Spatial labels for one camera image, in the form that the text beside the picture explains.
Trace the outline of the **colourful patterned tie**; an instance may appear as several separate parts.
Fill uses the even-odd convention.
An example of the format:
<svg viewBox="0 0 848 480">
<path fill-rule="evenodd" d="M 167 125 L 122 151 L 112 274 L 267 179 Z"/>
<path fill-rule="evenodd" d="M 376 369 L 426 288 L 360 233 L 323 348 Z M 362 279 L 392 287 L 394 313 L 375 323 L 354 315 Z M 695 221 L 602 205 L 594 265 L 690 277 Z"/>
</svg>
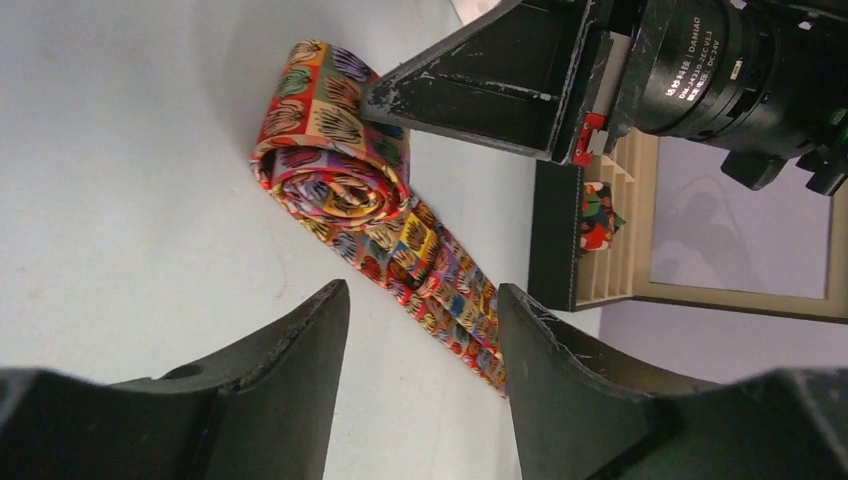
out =
<svg viewBox="0 0 848 480">
<path fill-rule="evenodd" d="M 410 187 L 408 130 L 362 118 L 364 90 L 376 80 L 347 49 L 296 43 L 251 171 L 306 230 L 504 392 L 496 288 Z"/>
</svg>

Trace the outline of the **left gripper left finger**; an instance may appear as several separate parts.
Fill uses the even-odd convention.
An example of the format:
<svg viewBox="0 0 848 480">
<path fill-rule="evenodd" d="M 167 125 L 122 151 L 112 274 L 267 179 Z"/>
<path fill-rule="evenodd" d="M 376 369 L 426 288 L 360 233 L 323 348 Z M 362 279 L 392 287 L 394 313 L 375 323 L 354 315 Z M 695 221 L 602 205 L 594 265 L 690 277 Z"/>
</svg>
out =
<svg viewBox="0 0 848 480">
<path fill-rule="evenodd" d="M 320 479 L 349 327 L 337 279 L 160 378 L 1 372 L 5 479 Z"/>
</svg>

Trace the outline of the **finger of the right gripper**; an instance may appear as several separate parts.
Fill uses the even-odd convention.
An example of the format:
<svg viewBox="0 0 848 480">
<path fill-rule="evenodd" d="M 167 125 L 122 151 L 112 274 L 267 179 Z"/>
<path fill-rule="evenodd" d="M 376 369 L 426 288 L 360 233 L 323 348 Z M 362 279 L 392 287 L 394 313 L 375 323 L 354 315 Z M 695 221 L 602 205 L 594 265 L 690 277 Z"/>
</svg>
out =
<svg viewBox="0 0 848 480">
<path fill-rule="evenodd" d="M 610 1 L 502 1 L 364 90 L 364 118 L 586 166 Z"/>
</svg>

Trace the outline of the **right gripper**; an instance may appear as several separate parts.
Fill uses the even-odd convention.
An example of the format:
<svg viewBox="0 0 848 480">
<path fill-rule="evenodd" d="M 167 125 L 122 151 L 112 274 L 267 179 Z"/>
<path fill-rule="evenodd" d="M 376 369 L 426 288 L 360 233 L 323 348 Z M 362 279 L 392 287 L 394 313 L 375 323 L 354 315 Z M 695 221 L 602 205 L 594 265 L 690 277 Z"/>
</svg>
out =
<svg viewBox="0 0 848 480">
<path fill-rule="evenodd" d="M 758 191 L 789 162 L 807 188 L 847 178 L 843 1 L 596 1 L 586 18 L 613 47 L 612 97 L 591 137 L 631 132 L 722 149 L 722 172 Z"/>
</svg>

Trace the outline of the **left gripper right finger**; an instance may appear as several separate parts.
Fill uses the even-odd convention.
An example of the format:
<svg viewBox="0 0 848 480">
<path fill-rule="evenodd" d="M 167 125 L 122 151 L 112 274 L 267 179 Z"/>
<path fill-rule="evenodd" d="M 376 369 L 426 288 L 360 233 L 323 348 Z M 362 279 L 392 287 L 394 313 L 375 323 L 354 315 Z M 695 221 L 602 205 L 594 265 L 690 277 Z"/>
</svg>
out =
<svg viewBox="0 0 848 480">
<path fill-rule="evenodd" d="M 779 368 L 729 384 L 666 370 L 498 290 L 526 479 L 843 479 L 847 372 Z"/>
</svg>

